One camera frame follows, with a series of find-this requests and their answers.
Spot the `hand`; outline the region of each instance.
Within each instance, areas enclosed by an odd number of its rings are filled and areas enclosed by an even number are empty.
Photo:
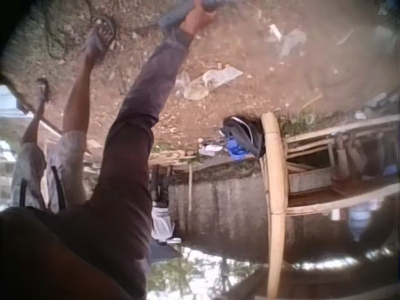
[[[194,9],[187,14],[180,28],[194,38],[196,33],[214,21],[215,16],[215,13],[204,10],[202,0],[194,0]]]

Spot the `shorts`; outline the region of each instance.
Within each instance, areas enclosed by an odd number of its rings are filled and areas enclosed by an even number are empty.
[[[25,206],[39,207],[43,200],[41,179],[46,170],[49,203],[46,207],[58,212],[58,193],[51,167],[55,166],[61,182],[67,207],[86,201],[83,188],[83,157],[86,150],[86,135],[81,131],[63,134],[48,157],[47,167],[43,151],[29,142],[23,144],[17,157],[11,188],[11,204],[19,206],[21,183],[27,181]]]

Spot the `white cloth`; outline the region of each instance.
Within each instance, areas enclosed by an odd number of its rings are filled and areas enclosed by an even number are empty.
[[[173,236],[175,224],[171,222],[168,208],[153,207],[151,210],[152,230],[151,236],[160,242],[166,242]]]

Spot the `dirt ground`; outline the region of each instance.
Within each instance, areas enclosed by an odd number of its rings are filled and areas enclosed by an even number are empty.
[[[39,6],[9,43],[2,72],[28,100],[33,98],[35,79],[46,76],[52,99],[45,117],[60,128],[90,16],[112,16],[118,34],[92,75],[87,137],[103,145],[130,85],[163,38],[159,31],[141,37],[134,29],[176,2],[98,0],[93,1],[91,13],[85,0],[56,0],[47,9]],[[230,65],[244,74],[200,101],[173,92],[154,128],[156,149],[197,150],[199,138],[219,139],[223,119],[232,114],[313,111],[323,120],[336,112],[355,111],[377,94],[390,91],[400,82],[400,65],[398,57],[381,54],[371,41],[381,18],[373,1],[365,0],[248,0],[220,9],[215,24],[193,41],[182,71],[195,79],[219,65]],[[300,28],[306,43],[280,59],[282,43],[268,41],[271,24],[284,35]],[[337,45],[351,31],[348,40]],[[53,47],[57,38],[67,44],[65,49],[57,43]],[[101,147],[89,144],[89,150],[101,157]]]

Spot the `black bag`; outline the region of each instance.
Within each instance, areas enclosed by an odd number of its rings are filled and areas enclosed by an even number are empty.
[[[232,136],[240,146],[257,158],[265,154],[264,134],[259,121],[238,116],[227,117],[222,123],[221,132],[227,138]]]

